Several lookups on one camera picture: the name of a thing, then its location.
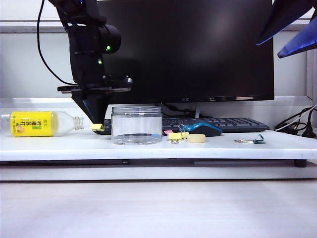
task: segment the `black rubber foot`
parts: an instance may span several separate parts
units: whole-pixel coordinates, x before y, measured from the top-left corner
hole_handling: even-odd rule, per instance
[[[294,166],[304,168],[307,165],[307,160],[294,160]]]

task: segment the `metal clip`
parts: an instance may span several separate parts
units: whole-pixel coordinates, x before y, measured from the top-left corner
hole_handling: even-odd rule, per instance
[[[170,142],[171,142],[172,144],[178,144],[178,143],[179,143],[177,139],[172,139],[172,140],[170,140]]]
[[[234,142],[237,142],[237,143],[251,143],[251,144],[265,144],[265,141],[264,141],[264,137],[259,134],[259,137],[258,139],[254,139],[254,140],[235,140]]]
[[[185,126],[184,124],[177,125],[180,132],[185,132],[184,126]]]

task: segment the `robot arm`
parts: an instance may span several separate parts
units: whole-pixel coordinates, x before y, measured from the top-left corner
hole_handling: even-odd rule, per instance
[[[75,86],[58,87],[72,99],[92,123],[103,123],[112,92],[130,91],[132,79],[105,74],[103,54],[115,53],[121,44],[119,31],[106,25],[96,0],[49,0],[68,33],[70,64]]]

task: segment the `table surface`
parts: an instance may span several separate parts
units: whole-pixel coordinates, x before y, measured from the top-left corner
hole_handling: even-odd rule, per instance
[[[12,137],[1,135],[0,159],[16,160],[74,160],[74,159],[315,159],[317,140],[264,131],[266,144],[236,143],[234,140],[253,140],[254,133],[224,133],[207,137],[206,143],[195,144],[187,140],[172,144],[163,137],[162,142],[151,145],[115,145],[110,136],[97,135],[89,129],[72,131],[63,137]]]
[[[1,183],[6,238],[316,238],[317,180]]]

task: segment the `computer monitor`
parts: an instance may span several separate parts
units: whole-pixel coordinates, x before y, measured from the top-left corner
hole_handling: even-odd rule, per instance
[[[271,0],[106,0],[121,34],[106,72],[129,75],[118,103],[272,100],[273,42],[256,46]]]

